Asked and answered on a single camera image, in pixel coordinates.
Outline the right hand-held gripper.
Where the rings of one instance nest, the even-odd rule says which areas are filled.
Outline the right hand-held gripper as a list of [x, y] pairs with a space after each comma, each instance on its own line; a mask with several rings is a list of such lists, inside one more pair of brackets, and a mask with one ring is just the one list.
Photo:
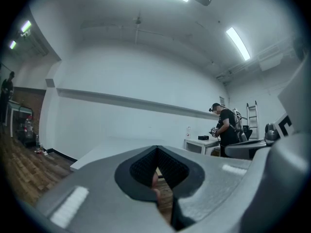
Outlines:
[[229, 158], [252, 160], [271, 147], [258, 190], [242, 216], [241, 233], [311, 231], [311, 56], [307, 55], [279, 95], [294, 133], [278, 140], [228, 145]]

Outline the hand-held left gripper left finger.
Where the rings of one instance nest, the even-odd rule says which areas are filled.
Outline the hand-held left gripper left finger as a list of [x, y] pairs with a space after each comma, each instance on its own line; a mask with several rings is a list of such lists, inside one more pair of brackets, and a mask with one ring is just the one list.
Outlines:
[[91, 162], [67, 176], [36, 203], [53, 232], [173, 233], [157, 208], [156, 193], [118, 166], [154, 147]]

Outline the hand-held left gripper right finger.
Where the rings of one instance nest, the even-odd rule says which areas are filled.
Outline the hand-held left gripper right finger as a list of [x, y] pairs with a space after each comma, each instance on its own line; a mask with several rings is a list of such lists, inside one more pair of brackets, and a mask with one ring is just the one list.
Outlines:
[[157, 147], [158, 167], [173, 193], [170, 224], [157, 216], [158, 233], [238, 233], [248, 203], [234, 195], [250, 161], [208, 157]]

